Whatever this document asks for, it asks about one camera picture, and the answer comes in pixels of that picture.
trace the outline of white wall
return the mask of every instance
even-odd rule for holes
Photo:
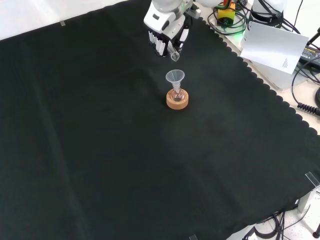
[[[0,0],[0,40],[124,0]]]

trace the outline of floor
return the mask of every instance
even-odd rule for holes
[[[298,212],[297,209],[288,211],[285,213],[285,227],[294,224],[296,221],[301,219],[304,214]],[[305,217],[298,222],[297,224],[293,225],[292,227],[284,230],[284,236],[289,240],[314,240],[312,233],[317,230],[320,224],[320,195],[316,194],[311,202],[310,209],[305,215]],[[268,222],[256,225],[256,229],[260,233],[270,233],[274,229],[275,223],[273,220]],[[250,240],[261,240],[255,235],[252,235]]]

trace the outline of black cable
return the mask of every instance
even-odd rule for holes
[[[277,233],[278,233],[278,228],[279,228],[279,221],[278,218],[275,214],[273,214],[272,219],[275,222],[275,228],[272,232],[270,233],[261,233],[257,230],[256,227],[254,227],[254,233],[257,237],[262,238],[262,239],[271,239],[273,238]]]
[[[242,6],[239,3],[241,3],[241,5],[243,5],[243,6],[247,6],[248,0],[237,0],[237,1],[235,1],[235,9],[238,10],[238,11],[243,9]]]
[[[317,107],[320,108],[320,88],[315,93],[314,101]]]
[[[311,45],[311,46],[314,46],[316,49],[320,50],[320,47],[314,45],[312,42],[309,42],[309,41],[308,41],[308,44]]]
[[[316,82],[318,84],[320,84],[320,80],[317,78],[317,76],[315,75],[314,71],[312,70],[312,67],[310,66],[309,68],[309,72],[311,73],[311,75],[314,77],[314,79],[316,80]]]
[[[294,94],[294,83],[295,83],[295,80],[296,80],[297,75],[298,75],[299,72],[301,72],[301,70],[302,70],[303,68],[305,68],[309,63],[311,63],[311,62],[313,62],[313,61],[315,61],[315,60],[317,60],[317,59],[320,59],[320,56],[318,56],[318,57],[316,57],[316,58],[314,58],[314,59],[311,59],[311,60],[307,61],[302,67],[298,66],[299,70],[296,72],[296,74],[294,75],[293,80],[292,80],[291,93],[292,93],[293,99],[294,99],[294,100],[296,101],[296,103],[298,104],[298,108],[301,108],[301,109],[306,110],[306,111],[308,111],[308,112],[312,112],[312,113],[317,114],[317,115],[320,116],[320,109],[315,108],[315,107],[314,107],[314,109],[313,109],[311,106],[307,106],[307,105],[304,105],[304,104],[298,102],[298,100],[296,99],[295,94]]]
[[[231,36],[231,35],[236,35],[236,34],[240,34],[240,33],[243,33],[245,30],[246,30],[246,25],[248,24],[248,19],[247,19],[247,13],[248,12],[245,12],[245,10],[243,8],[241,8],[243,14],[239,11],[239,10],[236,10],[236,9],[233,9],[231,7],[228,8],[229,10],[232,10],[235,12],[235,15],[236,16],[240,16],[241,19],[236,22],[236,23],[233,23],[233,24],[226,24],[222,21],[220,21],[218,19],[218,17],[216,16],[216,12],[219,10],[218,8],[214,7],[213,8],[213,12],[208,16],[208,23],[210,25],[210,27],[215,30],[217,33],[221,34],[221,35],[224,35],[224,36]],[[216,19],[216,22],[221,24],[222,25],[222,28],[225,27],[225,28],[230,28],[230,29],[238,29],[238,28],[242,28],[241,30],[239,31],[234,31],[234,32],[222,32],[220,29],[218,29],[215,25],[213,25],[210,21],[210,17],[211,16],[214,16],[214,18]]]
[[[259,15],[271,15],[269,12],[258,12],[258,11],[254,11],[252,9],[247,8],[246,6],[244,6],[240,1],[237,2],[242,8],[244,8],[245,10],[251,12],[251,13],[255,13],[255,14],[259,14]]]
[[[305,214],[302,216],[302,218],[300,218],[298,221],[296,221],[295,223],[293,223],[293,224],[291,224],[291,225],[289,225],[289,226],[287,226],[286,228],[284,228],[283,230],[286,230],[286,229],[288,229],[288,228],[290,228],[290,227],[292,227],[293,225],[296,225],[297,223],[299,223],[302,219],[304,219],[304,217],[307,215],[307,213],[309,212],[309,209],[310,209],[310,207],[311,207],[311,205],[309,205],[309,207],[308,207],[308,210],[305,212]]]
[[[301,8],[301,5],[302,5],[302,3],[304,2],[304,0],[301,0],[301,3],[300,3],[300,6],[299,6],[299,8],[298,8],[298,12],[296,13],[296,16],[295,16],[295,21],[294,21],[294,27],[296,27],[296,23],[297,23],[297,19],[298,19],[298,15],[299,15],[299,12],[300,12],[300,8]]]

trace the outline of wire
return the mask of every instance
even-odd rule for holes
[[[238,11],[241,11],[244,8],[239,3],[241,3],[241,5],[243,5],[243,6],[247,6],[248,0],[237,0],[235,2],[235,9]]]
[[[296,221],[295,223],[287,226],[287,227],[284,228],[283,230],[286,230],[286,229],[292,227],[293,225],[296,225],[296,224],[299,223],[302,219],[304,219],[304,217],[305,217],[305,216],[307,215],[307,213],[309,212],[310,207],[311,207],[311,204],[309,205],[308,210],[305,212],[305,214],[302,216],[302,218],[300,218],[300,219],[299,219],[298,221]]]
[[[304,0],[301,0],[300,6],[299,6],[299,8],[298,8],[298,12],[296,13],[296,17],[295,17],[295,21],[294,21],[294,25],[293,25],[294,27],[296,27],[298,15],[299,15],[300,8],[301,8],[301,5],[302,5],[303,2],[304,2]]]
[[[311,75],[315,78],[316,82],[317,82],[318,84],[320,84],[320,81],[319,81],[319,79],[317,78],[317,76],[315,75],[315,73],[314,73],[314,71],[312,70],[312,67],[311,67],[311,66],[310,66],[310,68],[309,68],[309,72],[310,72]]]
[[[298,100],[296,99],[295,94],[294,94],[294,83],[295,83],[296,77],[297,77],[297,75],[301,72],[301,70],[302,70],[303,68],[305,68],[309,63],[311,63],[311,62],[313,62],[313,61],[315,61],[315,60],[318,60],[318,59],[320,59],[320,56],[318,56],[318,57],[316,57],[316,58],[314,58],[314,59],[311,59],[311,60],[307,61],[302,67],[298,66],[299,70],[298,70],[298,71],[296,72],[296,74],[294,75],[293,80],[292,80],[292,84],[291,84],[292,97],[293,97],[293,99],[296,101],[297,104],[299,104],[300,102],[298,102]]]
[[[238,3],[240,3],[240,1],[243,1],[245,3],[244,0],[239,0],[237,3],[236,3],[236,6],[238,5]],[[224,36],[231,36],[231,35],[236,35],[236,34],[240,34],[240,33],[243,33],[245,30],[246,30],[246,25],[248,24],[248,18],[247,18],[247,13],[248,12],[245,12],[245,10],[240,6],[241,10],[243,13],[241,13],[239,10],[237,9],[233,9],[231,7],[227,8],[228,10],[232,10],[235,12],[235,15],[236,16],[240,16],[241,19],[239,21],[237,21],[236,23],[233,23],[233,24],[227,24],[225,22],[222,22],[218,19],[218,17],[216,16],[216,12],[219,10],[217,7],[214,7],[213,8],[213,12],[208,16],[208,23],[210,25],[210,27],[215,30],[217,33],[221,34],[221,35],[224,35]],[[220,29],[218,29],[215,25],[213,25],[211,23],[211,19],[210,17],[211,16],[214,16],[215,20],[217,23],[221,24],[222,25],[222,28],[230,28],[230,29],[238,29],[238,28],[241,28],[241,30],[239,31],[234,31],[234,32],[222,32]]]
[[[254,11],[252,9],[247,8],[246,6],[244,6],[240,1],[237,2],[242,8],[244,8],[245,10],[251,12],[251,13],[255,13],[255,14],[259,14],[259,15],[271,15],[269,12],[258,12],[258,11]]]
[[[320,47],[314,45],[312,42],[309,42],[309,41],[308,41],[308,44],[310,44],[311,46],[314,46],[316,49],[320,50]]]
[[[221,4],[220,3],[218,6],[216,6],[216,8],[221,9],[221,10],[226,10],[230,7],[230,3],[231,3],[231,0],[227,0],[225,5],[220,5]]]

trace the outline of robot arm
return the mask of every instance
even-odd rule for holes
[[[205,7],[216,7],[220,0],[197,0]],[[231,0],[226,0],[229,7]],[[144,18],[149,30],[149,41],[159,56],[169,55],[177,61],[191,26],[190,18],[199,18],[200,9],[193,0],[152,0]]]

